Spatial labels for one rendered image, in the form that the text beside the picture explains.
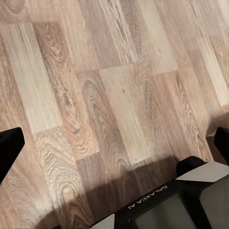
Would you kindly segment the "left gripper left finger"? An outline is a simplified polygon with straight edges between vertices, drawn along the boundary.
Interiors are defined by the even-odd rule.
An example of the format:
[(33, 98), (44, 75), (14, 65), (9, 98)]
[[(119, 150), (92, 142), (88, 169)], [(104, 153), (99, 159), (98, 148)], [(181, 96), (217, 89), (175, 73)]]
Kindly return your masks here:
[(20, 127), (0, 132), (0, 184), (25, 145)]

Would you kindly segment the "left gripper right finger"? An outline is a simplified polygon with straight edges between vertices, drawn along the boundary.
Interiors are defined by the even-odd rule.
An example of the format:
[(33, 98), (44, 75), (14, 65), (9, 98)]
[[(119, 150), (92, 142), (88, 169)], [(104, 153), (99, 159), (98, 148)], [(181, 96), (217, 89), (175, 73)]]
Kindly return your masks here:
[(215, 132), (214, 145), (229, 165), (229, 129), (218, 127)]

